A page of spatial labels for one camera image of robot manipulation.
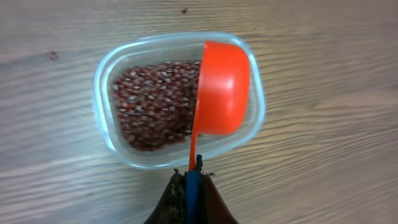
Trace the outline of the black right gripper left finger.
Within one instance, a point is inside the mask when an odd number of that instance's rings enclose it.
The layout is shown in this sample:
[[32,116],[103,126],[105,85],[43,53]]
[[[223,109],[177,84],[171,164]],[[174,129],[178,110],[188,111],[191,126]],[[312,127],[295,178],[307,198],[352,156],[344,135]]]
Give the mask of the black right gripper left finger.
[[144,224],[184,224],[186,222],[186,175],[182,175],[178,169],[174,171],[154,211]]

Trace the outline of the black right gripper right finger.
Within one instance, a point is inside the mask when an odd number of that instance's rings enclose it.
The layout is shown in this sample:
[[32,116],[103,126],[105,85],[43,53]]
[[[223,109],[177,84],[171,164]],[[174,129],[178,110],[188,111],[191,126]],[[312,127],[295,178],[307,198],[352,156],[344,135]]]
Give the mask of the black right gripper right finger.
[[233,217],[211,176],[213,173],[202,172],[203,160],[200,154],[196,157],[195,170],[199,171],[197,223],[198,224],[238,224]]

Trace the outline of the red measuring scoop blue handle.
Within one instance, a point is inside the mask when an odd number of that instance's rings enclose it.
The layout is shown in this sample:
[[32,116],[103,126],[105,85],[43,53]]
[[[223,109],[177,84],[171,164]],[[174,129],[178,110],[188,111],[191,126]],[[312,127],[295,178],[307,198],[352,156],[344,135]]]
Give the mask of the red measuring scoop blue handle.
[[195,166],[198,135],[226,135],[239,128],[248,101],[249,82],[249,59],[242,48],[209,40],[205,42],[185,188],[187,223],[197,223],[200,173]]

